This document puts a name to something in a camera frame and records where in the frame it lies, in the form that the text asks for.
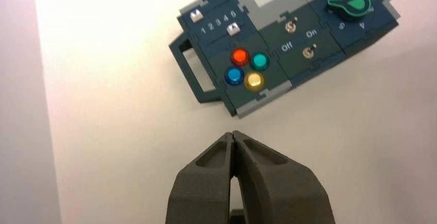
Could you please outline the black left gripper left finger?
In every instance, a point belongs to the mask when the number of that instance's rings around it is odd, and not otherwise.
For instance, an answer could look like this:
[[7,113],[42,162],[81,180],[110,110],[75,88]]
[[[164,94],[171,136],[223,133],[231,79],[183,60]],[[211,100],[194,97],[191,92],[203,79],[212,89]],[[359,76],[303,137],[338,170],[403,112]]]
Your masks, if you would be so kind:
[[177,174],[166,223],[228,223],[233,143],[226,132]]

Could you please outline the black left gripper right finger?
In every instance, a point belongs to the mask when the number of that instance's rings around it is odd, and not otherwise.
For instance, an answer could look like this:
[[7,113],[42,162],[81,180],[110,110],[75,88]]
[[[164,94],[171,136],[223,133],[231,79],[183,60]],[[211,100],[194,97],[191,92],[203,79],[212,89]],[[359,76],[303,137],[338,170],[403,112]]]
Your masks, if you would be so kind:
[[334,223],[329,197],[313,171],[234,131],[235,176],[246,223]]

